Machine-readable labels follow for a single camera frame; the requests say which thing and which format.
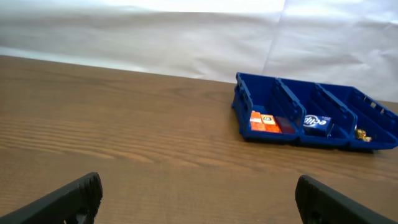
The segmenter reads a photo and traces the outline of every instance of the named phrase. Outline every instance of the brown wooden surface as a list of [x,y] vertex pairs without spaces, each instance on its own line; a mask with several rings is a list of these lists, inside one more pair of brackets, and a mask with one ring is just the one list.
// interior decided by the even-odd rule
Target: brown wooden surface
[[398,221],[396,149],[245,142],[233,87],[1,57],[0,216],[97,171],[96,223],[301,223],[301,174]]

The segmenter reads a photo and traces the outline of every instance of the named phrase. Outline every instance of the white sheet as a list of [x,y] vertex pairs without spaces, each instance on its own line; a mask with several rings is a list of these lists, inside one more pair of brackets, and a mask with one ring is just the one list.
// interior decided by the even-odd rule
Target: white sheet
[[283,5],[2,0],[0,54],[222,82],[235,82],[237,71],[266,73],[398,101],[397,3],[288,0],[276,29]]

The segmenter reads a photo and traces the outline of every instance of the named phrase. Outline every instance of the wooden table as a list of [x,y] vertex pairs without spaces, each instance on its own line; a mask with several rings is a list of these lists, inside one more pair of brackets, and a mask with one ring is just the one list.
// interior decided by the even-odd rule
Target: wooden table
[[398,221],[397,150],[245,142],[233,87],[1,57],[0,216],[97,171],[96,223],[301,223],[302,174]]

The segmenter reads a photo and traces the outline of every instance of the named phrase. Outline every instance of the crease in white backdrop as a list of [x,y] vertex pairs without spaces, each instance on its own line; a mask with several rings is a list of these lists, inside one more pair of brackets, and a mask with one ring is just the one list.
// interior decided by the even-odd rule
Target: crease in white backdrop
[[398,101],[397,4],[288,0],[276,29],[283,0],[3,0],[0,54],[222,82],[264,73]]

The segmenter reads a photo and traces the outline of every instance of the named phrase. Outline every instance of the bin compartment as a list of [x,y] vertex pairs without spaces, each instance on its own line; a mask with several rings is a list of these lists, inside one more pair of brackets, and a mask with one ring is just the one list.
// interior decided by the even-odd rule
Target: bin compartment
[[[278,78],[237,73],[236,79],[232,107],[244,139],[292,142],[299,138],[304,108]],[[273,115],[282,133],[253,131],[250,124],[252,111]]]
[[329,146],[348,145],[348,137],[354,133],[357,117],[347,106],[319,84],[284,78],[281,80],[295,94],[307,114],[331,117],[333,123],[329,136],[312,136],[301,131],[300,142]]
[[321,84],[358,117],[358,129],[372,137],[371,142],[349,137],[349,146],[360,149],[393,149],[398,145],[398,116],[352,86]]

